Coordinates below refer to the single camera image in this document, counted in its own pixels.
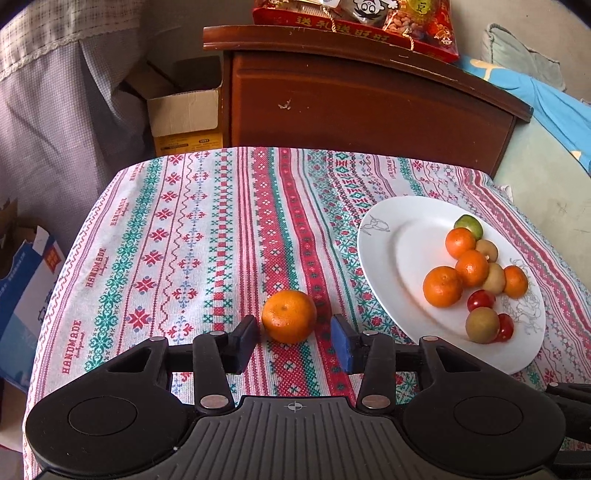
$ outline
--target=metal rivet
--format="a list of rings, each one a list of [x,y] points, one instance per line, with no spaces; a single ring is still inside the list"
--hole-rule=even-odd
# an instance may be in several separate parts
[[[367,395],[363,397],[361,403],[364,407],[379,410],[380,408],[388,407],[390,405],[390,399],[383,395]]]
[[[201,399],[201,406],[204,408],[224,408],[230,401],[223,395],[206,395]]]

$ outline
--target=mandarin orange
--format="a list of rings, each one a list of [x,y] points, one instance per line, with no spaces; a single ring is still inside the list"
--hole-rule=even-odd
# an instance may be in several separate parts
[[[462,280],[452,267],[436,267],[423,281],[423,295],[434,307],[452,306],[462,296]]]
[[[530,286],[525,273],[516,265],[509,265],[504,271],[506,281],[504,292],[512,299],[520,299]]]
[[[489,264],[486,257],[479,251],[468,250],[460,255],[456,263],[456,270],[464,287],[479,287],[488,277]]]
[[[464,252],[476,248],[476,238],[467,228],[454,228],[445,237],[445,248],[457,260]]]
[[[316,316],[316,305],[308,295],[298,290],[281,290],[265,302],[261,320],[273,340],[299,343],[314,330]]]

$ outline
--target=crosshair logo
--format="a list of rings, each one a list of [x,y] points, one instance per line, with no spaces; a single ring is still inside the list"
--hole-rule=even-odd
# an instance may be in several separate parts
[[[286,407],[289,408],[291,411],[298,411],[304,408],[305,405],[302,405],[300,402],[293,401],[289,405],[286,405]]]

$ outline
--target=cartoon face logo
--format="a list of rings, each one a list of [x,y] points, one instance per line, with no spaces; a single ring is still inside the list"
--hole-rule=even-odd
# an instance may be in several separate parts
[[[365,18],[377,18],[379,12],[385,8],[380,0],[354,0],[354,2],[357,5],[355,11],[360,17]]]

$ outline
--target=snack package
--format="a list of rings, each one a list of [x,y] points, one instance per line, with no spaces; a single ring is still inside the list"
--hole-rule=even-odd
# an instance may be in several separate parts
[[[275,8],[332,20],[355,21],[339,6],[340,0],[275,0]]]
[[[452,21],[449,17],[449,3],[441,2],[435,17],[427,26],[427,33],[431,42],[444,48],[454,43]]]
[[[448,63],[459,54],[450,0],[254,0],[257,25],[333,31],[409,48]]]
[[[381,0],[341,0],[340,7],[357,22],[370,27],[381,27],[388,14],[387,3]]]
[[[439,0],[391,0],[384,30],[422,40],[439,9]]]

